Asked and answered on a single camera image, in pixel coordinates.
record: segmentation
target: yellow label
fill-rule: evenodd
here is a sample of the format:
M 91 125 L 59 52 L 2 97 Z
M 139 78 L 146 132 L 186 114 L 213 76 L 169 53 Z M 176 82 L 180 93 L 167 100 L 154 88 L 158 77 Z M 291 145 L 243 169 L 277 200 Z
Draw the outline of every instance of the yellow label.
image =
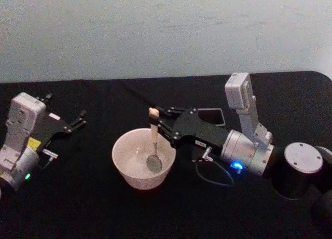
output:
M 38 141 L 38 140 L 36 140 L 36 139 L 34 139 L 32 137 L 30 137 L 29 140 L 28 140 L 28 142 L 27 142 L 27 145 L 29 147 L 31 147 L 33 150 L 36 150 L 37 147 L 39 147 L 40 144 L 41 144 L 40 141 Z

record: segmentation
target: black tablecloth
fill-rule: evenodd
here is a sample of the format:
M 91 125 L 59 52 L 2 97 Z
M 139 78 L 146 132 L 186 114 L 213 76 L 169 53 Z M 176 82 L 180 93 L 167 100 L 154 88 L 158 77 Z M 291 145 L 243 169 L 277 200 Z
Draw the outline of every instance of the black tablecloth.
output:
M 229 128 L 241 130 L 229 110 L 229 76 L 75 80 L 0 85 L 0 140 L 10 100 L 24 91 L 54 93 L 48 111 L 70 122 L 87 110 L 87 126 L 50 150 L 59 154 L 0 201 L 1 238 L 322 238 L 309 209 L 314 187 L 299 201 L 280 197 L 270 180 L 233 174 L 236 186 L 204 182 L 186 158 L 176 157 L 164 183 L 131 188 L 110 160 L 123 133 L 149 127 L 149 106 L 221 107 Z M 332 149 L 332 82 L 315 72 L 251 74 L 260 122 L 274 145 L 305 142 Z M 220 172 L 211 168 L 215 177 Z

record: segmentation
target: white bowl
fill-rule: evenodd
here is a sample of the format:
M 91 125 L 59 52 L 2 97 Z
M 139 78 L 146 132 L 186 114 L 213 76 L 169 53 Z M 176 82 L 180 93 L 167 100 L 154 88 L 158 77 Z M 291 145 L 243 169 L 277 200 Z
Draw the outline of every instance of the white bowl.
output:
M 117 139 L 112 149 L 112 160 L 130 186 L 150 190 L 165 180 L 176 155 L 176 150 L 158 134 L 158 157 L 162 162 L 162 169 L 154 174 L 146 165 L 147 157 L 153 152 L 151 129 L 135 129 Z

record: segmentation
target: green led light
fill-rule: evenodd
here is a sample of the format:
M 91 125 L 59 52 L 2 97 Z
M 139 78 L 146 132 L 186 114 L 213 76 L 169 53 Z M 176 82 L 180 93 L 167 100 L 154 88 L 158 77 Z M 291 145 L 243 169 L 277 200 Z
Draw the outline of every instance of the green led light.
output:
M 30 177 L 31 177 L 31 174 L 30 174 L 30 173 L 26 174 L 26 176 L 25 176 L 25 180 L 29 180 Z

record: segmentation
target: metal spoon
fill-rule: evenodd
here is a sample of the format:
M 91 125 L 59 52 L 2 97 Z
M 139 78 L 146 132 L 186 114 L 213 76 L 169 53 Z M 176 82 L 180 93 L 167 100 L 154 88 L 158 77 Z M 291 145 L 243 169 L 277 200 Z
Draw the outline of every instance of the metal spoon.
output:
M 159 117 L 159 111 L 155 108 L 149 109 L 149 116 Z M 157 139 L 158 139 L 158 127 L 151 124 L 152 143 L 154 144 L 154 154 L 151 154 L 146 159 L 146 165 L 149 170 L 155 174 L 159 173 L 162 169 L 162 163 L 157 154 Z

